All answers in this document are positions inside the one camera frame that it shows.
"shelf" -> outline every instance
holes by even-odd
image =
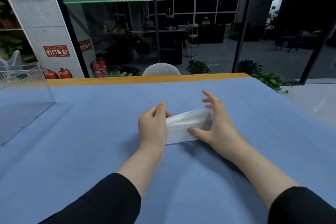
[[[22,28],[1,28],[0,31],[20,31]]]

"forearm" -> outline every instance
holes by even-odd
[[[117,171],[137,188],[141,198],[144,198],[147,188],[163,159],[163,150],[140,145]]]
[[[284,190],[300,186],[249,144],[235,155],[232,162],[257,190],[268,209]]]

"fire extinguisher label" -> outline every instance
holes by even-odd
[[[79,43],[79,46],[80,46],[82,52],[86,52],[86,51],[92,49],[90,39],[79,41],[78,43]]]
[[[43,48],[47,56],[50,58],[70,57],[70,53],[66,45],[50,45],[50,46],[43,46]]]

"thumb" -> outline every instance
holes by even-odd
[[[210,131],[205,131],[199,128],[188,128],[188,132],[195,136],[197,139],[208,142]]]
[[[166,119],[166,108],[167,108],[167,104],[166,101],[161,101],[160,104],[157,106],[156,108],[156,112],[155,112],[155,117],[159,117],[159,118],[164,118]]]

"person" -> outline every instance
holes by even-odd
[[[173,9],[168,8],[166,11],[166,18],[164,21],[160,24],[159,28],[161,30],[174,30],[179,29],[179,26],[175,19],[173,18]]]
[[[224,103],[208,91],[203,93],[205,107],[214,112],[213,127],[211,131],[189,128],[189,132],[245,174],[269,209],[269,224],[335,223],[335,208],[308,188],[301,187],[253,148],[235,128]],[[135,154],[115,173],[41,223],[134,223],[141,200],[164,157],[168,134],[166,117],[170,116],[164,101],[141,115],[138,120],[140,146]]]
[[[152,22],[151,20],[149,20],[149,16],[145,17],[144,26],[145,27],[153,27],[154,26],[154,22]]]
[[[210,21],[209,21],[209,18],[208,17],[204,17],[204,21],[202,21],[201,23],[202,25],[209,25],[211,24]]]

